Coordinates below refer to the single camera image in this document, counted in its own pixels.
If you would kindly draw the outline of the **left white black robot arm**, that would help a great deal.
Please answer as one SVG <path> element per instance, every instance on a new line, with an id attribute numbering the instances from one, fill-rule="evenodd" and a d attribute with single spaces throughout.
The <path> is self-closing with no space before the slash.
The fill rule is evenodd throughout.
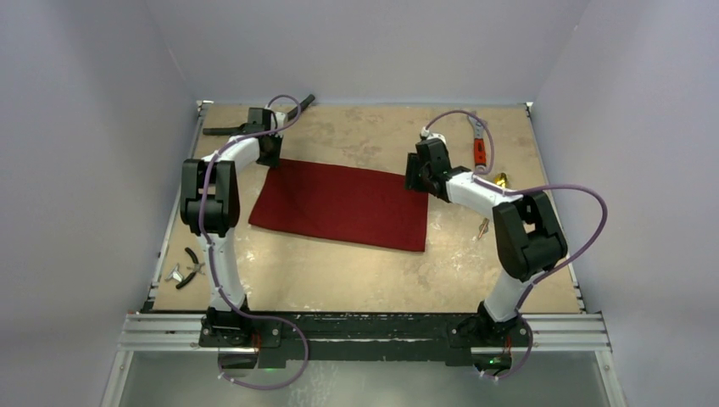
<path id="1" fill-rule="evenodd" d="M 181 221 L 197 237 L 209 276 L 209 321 L 223 320 L 220 336 L 233 347 L 253 335 L 252 315 L 237 269 L 234 239 L 241 214 L 238 173 L 250 164 L 279 165 L 283 131 L 299 111 L 280 113 L 266 105 L 248 110 L 247 121 L 233 129 L 210 128 L 205 135 L 227 135 L 219 149 L 181 167 Z"/>

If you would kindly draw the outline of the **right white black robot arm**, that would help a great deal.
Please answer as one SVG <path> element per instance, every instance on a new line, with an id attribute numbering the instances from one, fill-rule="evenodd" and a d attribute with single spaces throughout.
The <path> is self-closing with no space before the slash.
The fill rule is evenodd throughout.
<path id="1" fill-rule="evenodd" d="M 510 331 L 530 285 L 564 259 L 568 247 L 554 206 L 542 190 L 515 191 L 453 167 L 441 136 L 422 137 L 407 156 L 405 187 L 471 209 L 493 223 L 501 272 L 480 303 L 478 338 L 495 345 Z"/>

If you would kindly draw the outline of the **dark red cloth napkin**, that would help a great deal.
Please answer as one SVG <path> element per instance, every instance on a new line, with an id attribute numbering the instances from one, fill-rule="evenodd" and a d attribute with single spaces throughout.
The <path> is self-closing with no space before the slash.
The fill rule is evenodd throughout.
<path id="1" fill-rule="evenodd" d="M 421 253 L 428 196 L 401 175 L 283 159 L 268 170 L 248 222 L 272 231 Z"/>

